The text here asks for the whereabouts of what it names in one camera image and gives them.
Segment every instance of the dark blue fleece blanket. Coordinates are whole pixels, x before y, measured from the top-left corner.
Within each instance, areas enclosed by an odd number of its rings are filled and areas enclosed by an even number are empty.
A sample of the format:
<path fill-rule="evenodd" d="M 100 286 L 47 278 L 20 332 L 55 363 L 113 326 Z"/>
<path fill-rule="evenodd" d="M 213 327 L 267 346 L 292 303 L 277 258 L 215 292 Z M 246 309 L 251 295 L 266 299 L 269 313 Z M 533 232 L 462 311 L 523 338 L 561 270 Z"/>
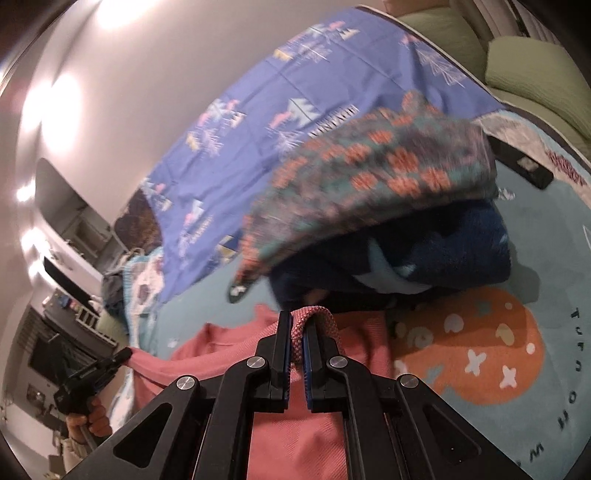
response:
<path fill-rule="evenodd" d="M 277 302 L 292 306 L 311 289 L 417 294 L 509 278 L 508 235 L 490 200 L 468 200 L 332 238 L 276 266 Z"/>

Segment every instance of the orange patterned fabric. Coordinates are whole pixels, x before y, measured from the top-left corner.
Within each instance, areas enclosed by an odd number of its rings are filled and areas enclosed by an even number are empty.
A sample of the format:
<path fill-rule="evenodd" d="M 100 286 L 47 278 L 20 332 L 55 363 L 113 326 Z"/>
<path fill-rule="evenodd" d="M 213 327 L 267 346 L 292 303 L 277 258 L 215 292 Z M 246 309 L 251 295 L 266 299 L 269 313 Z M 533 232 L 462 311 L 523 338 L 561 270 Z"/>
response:
<path fill-rule="evenodd" d="M 412 373 L 436 393 L 446 388 L 476 405 L 526 392 L 541 372 L 544 342 L 532 313 L 500 288 L 439 299 L 398 319 L 394 375 Z"/>

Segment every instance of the black phone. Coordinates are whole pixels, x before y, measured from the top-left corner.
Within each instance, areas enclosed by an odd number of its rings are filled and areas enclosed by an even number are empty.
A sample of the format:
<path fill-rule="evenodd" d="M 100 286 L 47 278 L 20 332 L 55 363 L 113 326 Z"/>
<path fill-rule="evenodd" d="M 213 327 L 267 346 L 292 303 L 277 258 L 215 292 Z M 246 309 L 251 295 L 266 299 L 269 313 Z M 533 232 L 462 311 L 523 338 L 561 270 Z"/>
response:
<path fill-rule="evenodd" d="M 504 166 L 509 167 L 517 175 L 526 179 L 534 187 L 544 190 L 554 180 L 554 174 L 528 157 L 521 150 L 499 140 L 498 138 L 488 136 L 495 158 Z"/>

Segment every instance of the blue blanket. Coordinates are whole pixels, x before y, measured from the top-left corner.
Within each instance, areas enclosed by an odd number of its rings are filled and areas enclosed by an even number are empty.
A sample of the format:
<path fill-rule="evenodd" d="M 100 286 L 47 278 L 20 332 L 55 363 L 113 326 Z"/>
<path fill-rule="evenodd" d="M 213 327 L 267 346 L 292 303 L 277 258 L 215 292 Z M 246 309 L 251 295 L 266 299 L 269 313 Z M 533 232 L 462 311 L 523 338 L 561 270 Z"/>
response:
<path fill-rule="evenodd" d="M 366 8 L 314 25 L 214 100 L 146 178 L 163 234 L 166 302 L 238 251 L 242 219 L 283 156 L 409 90 L 447 115 L 502 109 L 396 21 Z"/>

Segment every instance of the black gripper frame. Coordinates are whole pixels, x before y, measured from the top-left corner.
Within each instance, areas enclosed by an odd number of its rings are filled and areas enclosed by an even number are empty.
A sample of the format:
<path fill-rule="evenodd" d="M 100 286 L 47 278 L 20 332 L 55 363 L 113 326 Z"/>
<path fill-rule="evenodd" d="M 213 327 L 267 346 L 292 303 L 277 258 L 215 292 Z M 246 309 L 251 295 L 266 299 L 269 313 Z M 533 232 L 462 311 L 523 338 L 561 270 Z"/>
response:
<path fill-rule="evenodd" d="M 277 334 L 224 375 L 165 387 L 64 479 L 245 479 L 255 412 L 287 408 L 291 324 L 281 312 Z M 340 357 L 314 318 L 303 351 L 309 409 L 342 415 L 350 480 L 531 480 L 418 378 Z"/>

